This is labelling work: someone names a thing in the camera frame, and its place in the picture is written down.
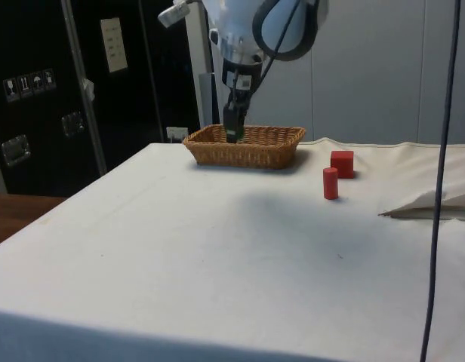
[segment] wicker basket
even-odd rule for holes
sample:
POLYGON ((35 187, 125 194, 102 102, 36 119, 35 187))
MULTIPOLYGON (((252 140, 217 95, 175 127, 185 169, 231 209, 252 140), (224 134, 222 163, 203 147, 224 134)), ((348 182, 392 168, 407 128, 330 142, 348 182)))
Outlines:
POLYGON ((246 126, 244 139, 235 144, 226 142, 218 124, 191 134, 184 145, 198 164, 279 170, 291 163, 305 132, 301 127, 246 126))

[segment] red cylinder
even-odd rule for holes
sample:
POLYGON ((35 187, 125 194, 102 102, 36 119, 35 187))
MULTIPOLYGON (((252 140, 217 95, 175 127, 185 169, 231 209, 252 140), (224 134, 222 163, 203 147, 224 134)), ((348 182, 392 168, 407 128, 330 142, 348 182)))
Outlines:
POLYGON ((334 167, 323 170, 323 192, 327 200, 338 198, 338 170, 334 167))

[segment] red cube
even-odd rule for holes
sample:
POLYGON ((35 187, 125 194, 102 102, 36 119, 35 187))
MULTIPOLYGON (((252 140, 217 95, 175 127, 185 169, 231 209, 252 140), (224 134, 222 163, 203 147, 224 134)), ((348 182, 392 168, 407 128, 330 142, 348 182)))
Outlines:
POLYGON ((353 151, 332 151, 330 165, 338 170, 339 179, 355 178, 353 151))

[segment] electrical outlet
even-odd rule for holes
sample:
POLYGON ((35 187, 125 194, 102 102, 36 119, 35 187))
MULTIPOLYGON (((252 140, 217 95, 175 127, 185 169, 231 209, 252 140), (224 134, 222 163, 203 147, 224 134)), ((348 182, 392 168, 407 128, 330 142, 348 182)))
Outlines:
POLYGON ((187 127, 167 127, 167 138, 170 140, 184 140, 189 136, 187 127))

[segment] white tablecloth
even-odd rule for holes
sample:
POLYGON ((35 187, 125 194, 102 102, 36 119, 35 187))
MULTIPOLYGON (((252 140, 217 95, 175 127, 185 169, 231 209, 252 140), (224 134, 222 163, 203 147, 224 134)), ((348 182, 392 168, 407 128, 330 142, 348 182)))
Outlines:
MULTIPOLYGON (((431 222, 378 214, 429 194, 438 152, 321 140, 260 171, 151 145, 0 245, 0 361, 418 360, 431 222), (333 149, 358 177, 332 202, 333 149)), ((465 146, 447 172, 465 203, 465 146)), ((465 361, 465 222, 438 267, 430 360, 465 361)))

